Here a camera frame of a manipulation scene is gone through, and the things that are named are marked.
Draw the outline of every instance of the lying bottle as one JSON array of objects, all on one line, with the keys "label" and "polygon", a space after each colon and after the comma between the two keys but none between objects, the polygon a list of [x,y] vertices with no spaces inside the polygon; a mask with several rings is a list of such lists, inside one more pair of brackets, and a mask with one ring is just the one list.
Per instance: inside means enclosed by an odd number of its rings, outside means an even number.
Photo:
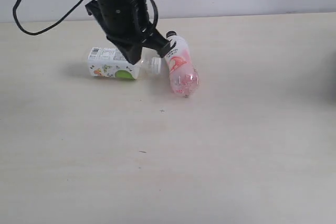
[{"label": "lying bottle", "polygon": [[198,73],[194,69],[187,42],[174,31],[167,33],[171,50],[165,56],[169,67],[169,79],[174,93],[189,97],[199,85]]},{"label": "lying bottle", "polygon": [[120,79],[136,80],[141,70],[149,74],[160,74],[161,71],[161,58],[145,57],[132,65],[117,48],[92,48],[87,64],[92,76]]}]

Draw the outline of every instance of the white bottle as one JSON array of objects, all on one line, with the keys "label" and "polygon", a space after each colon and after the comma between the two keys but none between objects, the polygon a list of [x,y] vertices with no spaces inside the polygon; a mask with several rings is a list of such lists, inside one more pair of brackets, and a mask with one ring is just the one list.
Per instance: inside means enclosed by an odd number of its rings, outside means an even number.
[{"label": "white bottle", "polygon": [[198,73],[191,62],[187,42],[174,31],[167,33],[171,50],[165,56],[169,67],[169,79],[174,93],[189,97],[199,85]]},{"label": "white bottle", "polygon": [[110,78],[136,80],[141,69],[149,74],[160,74],[161,71],[161,58],[144,58],[132,65],[117,48],[92,48],[87,64],[92,76]]}]

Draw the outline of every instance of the pink bottle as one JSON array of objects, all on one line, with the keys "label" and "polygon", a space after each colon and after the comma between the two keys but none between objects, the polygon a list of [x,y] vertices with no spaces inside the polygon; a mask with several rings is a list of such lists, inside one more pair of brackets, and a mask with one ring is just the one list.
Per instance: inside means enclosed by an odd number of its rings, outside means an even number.
[{"label": "pink bottle", "polygon": [[198,73],[194,69],[187,42],[174,31],[167,33],[171,50],[165,56],[174,93],[189,97],[198,88]]}]

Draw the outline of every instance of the bottle cap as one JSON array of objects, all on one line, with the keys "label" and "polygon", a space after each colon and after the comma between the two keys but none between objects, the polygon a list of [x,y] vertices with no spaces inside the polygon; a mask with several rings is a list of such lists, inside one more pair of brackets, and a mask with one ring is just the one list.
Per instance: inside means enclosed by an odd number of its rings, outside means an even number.
[{"label": "bottle cap", "polygon": [[161,72],[161,58],[154,57],[150,63],[150,71],[153,74],[160,74]]},{"label": "bottle cap", "polygon": [[169,31],[166,35],[166,38],[169,38],[171,36],[177,35],[177,33],[175,31]]}]

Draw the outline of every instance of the white table surface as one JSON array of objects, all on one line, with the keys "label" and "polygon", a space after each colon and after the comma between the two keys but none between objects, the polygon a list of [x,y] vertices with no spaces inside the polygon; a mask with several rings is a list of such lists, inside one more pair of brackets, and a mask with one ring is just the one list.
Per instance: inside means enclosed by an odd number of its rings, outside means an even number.
[{"label": "white table surface", "polygon": [[335,223],[336,14],[159,29],[190,43],[189,99],[90,77],[95,22],[0,24],[0,223]]}]

